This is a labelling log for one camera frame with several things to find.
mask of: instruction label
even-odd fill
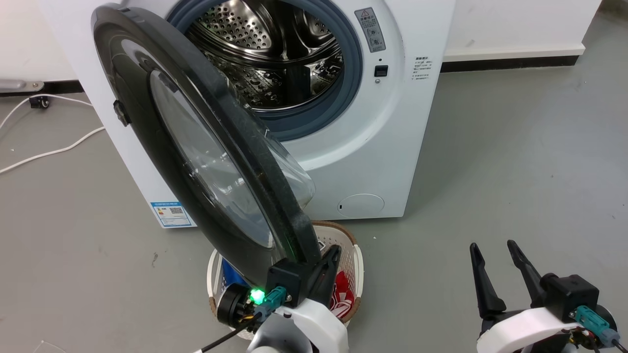
[[[369,42],[369,50],[371,53],[386,50],[384,35],[379,27],[379,22],[377,21],[373,8],[360,9],[354,13],[355,17],[357,17],[357,20],[360,22],[362,30],[364,31],[366,40]]]
[[[192,226],[190,217],[181,206],[181,202],[151,202],[151,206],[164,228]]]
[[[432,61],[429,57],[414,58],[414,68],[412,70],[412,81],[427,80],[430,77]]]

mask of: black baseboard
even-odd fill
[[[512,68],[527,67],[557,67],[574,66],[579,55],[568,57],[544,57],[544,58],[514,58],[497,60],[474,60],[467,62],[443,62],[441,73],[483,71],[483,70],[507,70]],[[21,97],[34,94],[69,94],[85,92],[78,80],[44,82],[44,86],[37,92],[5,92],[0,97]]]
[[[568,57],[513,58],[495,60],[473,60],[467,62],[443,62],[440,72],[464,72],[483,70],[507,70],[529,67],[574,66],[579,55]]]
[[[85,90],[78,80],[44,82],[43,88],[37,92],[3,92],[0,97],[22,97],[35,94],[68,94],[83,93]]]

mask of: door glass window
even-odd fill
[[[204,184],[210,201],[253,241],[272,248],[270,226],[218,137],[165,74],[153,71],[150,87],[162,120],[187,159],[190,172]]]

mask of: white cable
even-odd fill
[[[3,125],[4,125],[4,123],[5,123],[5,122],[9,119],[9,117],[11,116],[11,114],[13,114],[13,113],[14,113],[14,112],[15,112],[15,111],[16,111],[16,110],[17,110],[17,109],[18,109],[18,108],[19,108],[22,104],[24,104],[24,103],[28,102],[28,99],[30,99],[30,98],[35,98],[35,97],[56,97],[56,98],[61,98],[61,99],[65,99],[65,100],[70,100],[70,101],[72,101],[72,102],[83,103],[83,104],[85,104],[86,106],[90,106],[90,107],[92,107],[92,104],[89,104],[88,102],[84,102],[84,101],[82,101],[82,100],[78,100],[78,99],[72,99],[72,98],[62,97],[62,96],[60,96],[60,95],[54,95],[54,94],[36,94],[36,95],[32,95],[32,96],[30,96],[30,97],[26,98],[25,100],[22,100],[22,101],[21,101],[21,102],[20,102],[17,106],[15,106],[15,108],[13,108],[13,110],[9,113],[9,115],[7,115],[7,116],[4,118],[4,120],[2,121],[2,123],[0,124],[0,129],[2,129],[2,126],[3,126]],[[50,156],[50,155],[55,155],[55,154],[57,154],[57,153],[61,153],[61,152],[66,152],[66,151],[68,151],[68,150],[70,150],[70,149],[72,149],[72,148],[74,148],[74,147],[78,146],[81,142],[83,142],[83,141],[85,141],[86,139],[88,139],[91,135],[93,135],[93,134],[95,134],[95,133],[97,133],[97,132],[99,132],[99,131],[102,131],[102,130],[104,130],[104,129],[105,129],[105,127],[104,127],[104,126],[102,126],[102,127],[98,128],[98,129],[96,129],[96,130],[92,131],[91,133],[89,133],[89,134],[87,134],[87,135],[83,136],[82,138],[80,138],[80,140],[78,140],[78,141],[74,142],[73,144],[71,144],[70,146],[67,146],[66,148],[58,149],[58,150],[56,150],[56,151],[50,151],[50,152],[42,153],[42,154],[40,154],[40,155],[36,155],[36,156],[31,157],[31,158],[25,159],[25,160],[23,160],[23,161],[21,161],[21,162],[17,162],[17,163],[15,163],[14,165],[11,165],[11,166],[8,166],[8,167],[6,167],[6,168],[4,168],[4,169],[1,169],[1,170],[0,170],[0,174],[4,173],[5,171],[9,171],[9,170],[12,170],[12,169],[14,169],[14,168],[17,168],[17,167],[21,166],[22,164],[28,163],[28,162],[30,162],[30,161],[34,161],[34,160],[36,160],[36,159],[38,159],[38,158],[45,157],[45,156]]]
[[[42,153],[42,154],[40,154],[40,155],[36,155],[36,156],[31,157],[31,158],[25,159],[25,160],[23,160],[23,161],[21,161],[21,162],[17,162],[17,163],[15,163],[14,165],[11,165],[11,166],[6,167],[5,169],[0,169],[0,174],[4,173],[5,171],[9,171],[9,170],[11,170],[11,169],[13,169],[13,168],[16,168],[16,167],[18,167],[18,166],[21,166],[21,165],[22,165],[22,164],[24,164],[24,163],[28,163],[28,162],[30,162],[30,161],[34,161],[34,160],[36,160],[36,159],[38,159],[38,158],[45,157],[45,156],[50,156],[50,155],[55,155],[55,154],[57,154],[57,153],[61,153],[61,152],[66,152],[66,151],[68,151],[68,150],[70,150],[70,149],[72,149],[72,148],[74,148],[74,147],[78,146],[78,145],[79,145],[79,143],[81,143],[81,142],[85,141],[85,140],[86,140],[86,139],[88,139],[91,135],[93,135],[93,134],[95,134],[95,133],[97,133],[97,132],[99,132],[99,131],[102,131],[102,130],[104,130],[104,129],[105,129],[105,127],[104,127],[104,126],[101,126],[101,127],[99,127],[98,129],[96,129],[96,130],[92,131],[91,133],[89,133],[89,134],[87,134],[87,135],[85,135],[85,136],[81,137],[81,138],[80,138],[80,140],[78,140],[78,141],[74,142],[73,144],[71,144],[70,146],[67,146],[66,148],[58,149],[58,150],[56,150],[56,151],[50,151],[50,152]]]
[[[29,99],[31,98],[35,98],[35,97],[55,97],[55,98],[59,98],[59,99],[65,99],[65,100],[70,100],[72,102],[77,102],[77,103],[83,103],[86,106],[90,106],[93,107],[92,104],[89,104],[88,102],[84,102],[82,100],[78,100],[78,99],[72,99],[72,98],[68,98],[68,97],[63,97],[61,95],[55,95],[55,94],[36,94],[36,95],[32,95],[28,98],[26,98],[25,100],[22,100],[17,106],[15,106],[15,108],[13,108],[13,110],[9,113],[9,115],[7,115],[4,120],[2,120],[2,123],[0,123],[0,129],[2,129],[2,127],[4,126],[4,123],[9,120],[9,117],[11,117],[11,115],[13,115],[13,113],[18,110],[19,107],[22,106],[22,104],[28,102]]]

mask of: green led light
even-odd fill
[[[251,301],[253,301],[253,303],[260,305],[264,302],[265,296],[266,294],[262,290],[252,290],[249,298],[251,299]]]

